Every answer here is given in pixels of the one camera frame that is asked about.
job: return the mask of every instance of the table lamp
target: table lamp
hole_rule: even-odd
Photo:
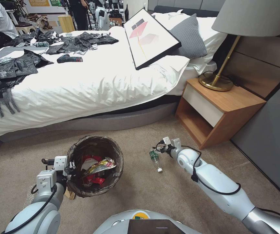
[[[212,25],[222,33],[237,35],[219,72],[202,74],[199,82],[213,90],[228,91],[233,82],[222,77],[222,71],[230,59],[241,36],[277,36],[280,34],[279,0],[226,0]]]

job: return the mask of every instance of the pillow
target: pillow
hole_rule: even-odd
[[[170,13],[153,13],[152,16],[160,22],[167,30],[173,29],[178,23],[190,17],[187,14],[181,13],[183,10],[178,10],[177,12]]]
[[[181,55],[189,59],[207,55],[204,41],[198,32],[196,14],[177,24],[170,32],[181,41],[181,47],[172,52],[172,55]]]
[[[171,30],[174,26],[189,17],[187,14],[178,12],[153,14],[155,15],[155,19],[168,30]],[[215,19],[216,17],[197,17],[199,35],[203,39],[208,53],[202,58],[194,58],[189,62],[189,65],[194,66],[199,75],[204,71],[207,63],[212,60],[214,53],[227,36],[226,33],[218,32],[211,28]]]
[[[218,32],[211,28],[215,19],[216,17],[197,17],[199,34],[205,43],[208,53],[204,57],[194,58],[189,62],[190,65],[194,66],[199,75],[203,73],[207,63],[212,60],[214,53],[217,51],[227,36],[226,33]]]

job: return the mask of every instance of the bedside table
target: bedside table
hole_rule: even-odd
[[[228,141],[265,103],[241,87],[219,92],[194,78],[187,80],[176,117],[203,149]]]

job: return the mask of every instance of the gray bed base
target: gray bed base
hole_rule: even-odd
[[[174,114],[176,108],[177,103],[174,102],[125,114],[106,114],[54,123],[39,128],[18,130],[0,136],[0,146],[3,142],[55,130],[116,131],[140,127]]]

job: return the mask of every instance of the gray pillow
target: gray pillow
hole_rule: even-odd
[[[196,14],[183,20],[170,32],[181,41],[181,47],[172,52],[172,55],[181,55],[189,59],[199,58],[207,55],[207,50],[198,32],[198,21]]]

